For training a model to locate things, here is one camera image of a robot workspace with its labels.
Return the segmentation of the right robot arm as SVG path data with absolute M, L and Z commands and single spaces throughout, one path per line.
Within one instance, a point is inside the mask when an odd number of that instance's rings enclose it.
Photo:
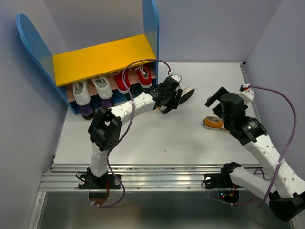
M 288 222 L 305 209 L 305 182 L 285 161 L 285 151 L 279 153 L 261 122 L 246 115 L 248 103 L 254 98 L 254 86 L 244 84 L 240 93 L 230 93 L 221 87 L 207 99 L 206 107 L 219 104 L 213 113 L 222 119 L 227 131 L 247 149 L 267 172 L 268 182 L 248 172 L 240 164 L 223 165 L 219 173 L 205 174 L 202 187 L 222 189 L 243 187 L 268 204 L 273 214 Z

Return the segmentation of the red sneaker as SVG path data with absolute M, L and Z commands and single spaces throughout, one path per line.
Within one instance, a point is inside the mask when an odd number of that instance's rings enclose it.
M 112 72 L 111 76 L 114 77 L 118 91 L 122 94 L 127 94 L 128 90 L 130 90 L 130 83 L 128 78 L 128 71 L 116 71 Z
M 153 80 L 148 64 L 137 66 L 134 72 L 137 73 L 142 88 L 148 89 L 152 86 Z

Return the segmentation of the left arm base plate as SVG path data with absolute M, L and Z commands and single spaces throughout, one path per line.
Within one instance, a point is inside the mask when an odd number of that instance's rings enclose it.
M 105 174 L 99 178 L 93 178 L 87 173 L 77 173 L 75 176 L 79 181 L 78 189 L 80 190 L 118 190 L 121 188 L 120 182 L 113 174 Z

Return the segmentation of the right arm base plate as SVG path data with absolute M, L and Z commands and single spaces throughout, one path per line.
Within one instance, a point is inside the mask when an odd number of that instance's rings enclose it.
M 208 190 L 215 188 L 233 188 L 235 186 L 230 176 L 225 173 L 205 174 L 201 185 Z

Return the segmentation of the orange sneaker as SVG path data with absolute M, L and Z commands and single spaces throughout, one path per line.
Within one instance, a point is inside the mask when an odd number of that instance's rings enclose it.
M 217 116 L 206 116 L 203 120 L 203 125 L 209 129 L 225 130 L 223 120 Z
M 192 95 L 194 94 L 194 92 L 195 92 L 195 88 L 192 86 L 189 86 L 189 87 L 183 89 L 178 106 L 180 106 L 181 104 L 183 104 L 187 100 L 189 100 L 192 97 Z M 168 112 L 173 110 L 173 107 L 161 106 L 158 109 L 162 114 L 167 114 Z

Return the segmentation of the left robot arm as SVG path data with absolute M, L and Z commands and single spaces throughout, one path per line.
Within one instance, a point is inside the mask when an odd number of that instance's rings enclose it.
M 92 145 L 91 163 L 85 179 L 96 188 L 102 188 L 108 181 L 107 154 L 118 143 L 122 126 L 132 119 L 161 106 L 177 108 L 182 94 L 177 74 L 165 78 L 156 88 L 149 89 L 133 100 L 111 108 L 101 107 L 89 126 Z

